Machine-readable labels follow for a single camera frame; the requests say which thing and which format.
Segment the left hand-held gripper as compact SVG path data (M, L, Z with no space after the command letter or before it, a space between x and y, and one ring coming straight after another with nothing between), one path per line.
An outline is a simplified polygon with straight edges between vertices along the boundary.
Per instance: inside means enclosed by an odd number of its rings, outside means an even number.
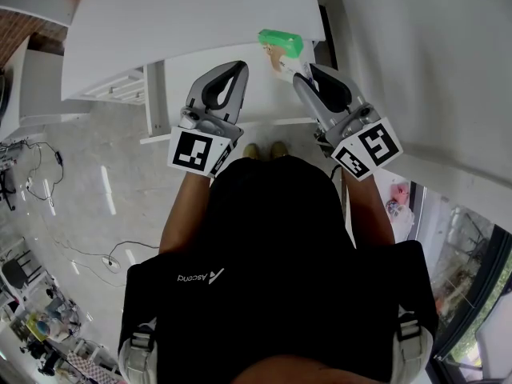
M195 80L182 108L182 118L171 128L167 165L215 178L243 135L228 115L238 115L249 80L244 61L227 62ZM211 113L228 114L218 118Z

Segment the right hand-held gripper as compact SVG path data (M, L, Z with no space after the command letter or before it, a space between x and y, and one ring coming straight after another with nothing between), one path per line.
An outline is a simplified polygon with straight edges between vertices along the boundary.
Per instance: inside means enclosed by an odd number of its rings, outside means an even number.
M402 154L402 146L389 119L369 103L362 104L354 82L338 70L317 63L310 65L312 81L300 73L293 76L293 88L309 116L321 129L316 143L358 181ZM337 123L333 114L348 114Z

